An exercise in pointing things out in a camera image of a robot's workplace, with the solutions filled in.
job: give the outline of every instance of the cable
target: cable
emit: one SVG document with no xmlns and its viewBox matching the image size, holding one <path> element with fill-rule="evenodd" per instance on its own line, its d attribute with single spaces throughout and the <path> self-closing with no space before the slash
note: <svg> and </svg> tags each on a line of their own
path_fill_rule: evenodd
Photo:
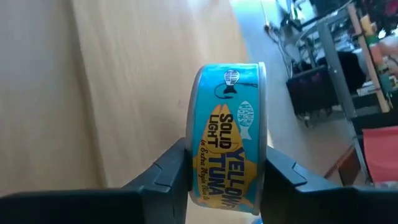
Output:
<svg viewBox="0 0 398 224">
<path fill-rule="evenodd" d="M 291 61 L 294 61 L 294 60 L 290 56 L 290 54 L 286 51 L 286 49 L 284 48 L 283 40 L 282 40 L 282 37 L 284 37 L 283 30 L 277 28 L 273 23 L 267 21 L 266 26 L 265 26 L 265 31 L 266 31 L 267 35 L 271 38 L 271 40 L 275 44 L 277 44 L 278 50 L 279 50 L 279 52 L 282 56 L 282 59 L 284 61 L 284 64 L 285 64 L 287 76 L 288 76 L 288 78 L 291 78 L 293 76 L 293 65 L 292 65 Z M 286 58 L 285 58 L 286 56 L 290 60 L 290 63 L 288 63 L 286 61 Z"/>
</svg>

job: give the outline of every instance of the metal rack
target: metal rack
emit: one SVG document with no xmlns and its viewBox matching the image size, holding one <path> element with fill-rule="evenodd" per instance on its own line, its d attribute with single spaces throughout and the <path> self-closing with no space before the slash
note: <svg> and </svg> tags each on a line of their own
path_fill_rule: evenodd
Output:
<svg viewBox="0 0 398 224">
<path fill-rule="evenodd" d="M 373 101 L 362 100 L 362 97 L 365 96 L 353 97 L 349 92 L 349 88 L 347 86 L 344 76 L 344 71 L 342 69 L 338 53 L 335 49 L 335 43 L 333 41 L 333 36 L 330 30 L 331 23 L 347 17 L 351 19 L 351 22 L 353 23 L 355 31 L 357 33 L 356 36 L 358 36 L 359 44 L 366 58 L 369 74 L 377 90 L 375 93 L 377 100 Z M 366 43 L 366 39 L 364 35 L 362 35 L 363 33 L 362 27 L 359 23 L 359 19 L 356 14 L 356 9 L 354 4 L 353 3 L 348 4 L 343 10 L 338 12 L 338 14 L 335 16 L 327 17 L 318 21 L 317 24 L 311 27 L 309 30 L 305 30 L 296 35 L 293 38 L 293 40 L 298 41 L 299 39 L 302 38 L 305 39 L 307 38 L 308 35 L 311 35 L 314 32 L 318 32 L 320 43 L 324 49 L 326 61 L 328 63 L 328 73 L 330 74 L 330 78 L 332 80 L 334 89 L 336 91 L 338 102 L 343 109 L 341 114 L 339 114 L 339 116 L 337 116 L 336 118 L 345 118 L 345 120 L 347 121 L 349 135 L 352 140 L 353 146 L 355 147 L 355 151 L 359 163 L 361 165 L 361 170 L 366 180 L 369 180 L 370 176 L 363 155 L 363 149 L 361 148 L 362 144 L 360 144 L 359 142 L 360 140 L 358 140 L 355 128 L 351 120 L 359 116 L 365 116 L 368 114 L 386 113 L 390 110 L 390 107 L 381 90 L 377 71 L 375 69 L 374 62 L 369 51 L 369 47 Z M 355 103 L 355 101 L 361 101 L 360 108 L 358 108 L 359 103 Z"/>
</svg>

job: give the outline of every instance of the floor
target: floor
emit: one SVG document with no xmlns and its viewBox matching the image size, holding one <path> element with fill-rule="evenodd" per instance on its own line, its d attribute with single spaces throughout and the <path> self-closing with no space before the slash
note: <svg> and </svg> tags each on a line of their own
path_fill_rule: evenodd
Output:
<svg viewBox="0 0 398 224">
<path fill-rule="evenodd" d="M 231 0 L 241 26 L 251 62 L 263 61 L 267 68 L 269 145 L 293 157 L 314 173 L 323 175 L 347 150 L 350 139 L 345 121 L 319 124 L 307 129 L 293 113 L 285 82 L 287 72 L 278 47 L 264 32 L 264 14 L 279 23 L 275 0 Z"/>
</svg>

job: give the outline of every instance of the black electronic device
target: black electronic device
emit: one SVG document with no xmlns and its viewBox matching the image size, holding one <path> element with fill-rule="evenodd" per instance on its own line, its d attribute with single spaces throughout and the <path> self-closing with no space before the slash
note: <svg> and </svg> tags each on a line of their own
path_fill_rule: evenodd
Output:
<svg viewBox="0 0 398 224">
<path fill-rule="evenodd" d="M 296 115 L 338 105 L 336 91 L 326 65 L 294 75 L 286 85 Z"/>
</svg>

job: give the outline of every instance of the fish logo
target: fish logo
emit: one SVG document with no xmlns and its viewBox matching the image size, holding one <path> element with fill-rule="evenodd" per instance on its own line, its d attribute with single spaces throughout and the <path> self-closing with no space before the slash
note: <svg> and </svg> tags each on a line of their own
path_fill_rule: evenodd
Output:
<svg viewBox="0 0 398 224">
<path fill-rule="evenodd" d="M 238 108 L 238 123 L 241 127 L 241 138 L 251 140 L 249 128 L 254 120 L 253 107 L 249 102 L 244 101 Z"/>
<path fill-rule="evenodd" d="M 224 81 L 226 84 L 226 89 L 224 90 L 224 94 L 227 93 L 236 93 L 234 88 L 235 84 L 238 82 L 240 74 L 236 70 L 228 70 L 224 73 Z"/>
</svg>

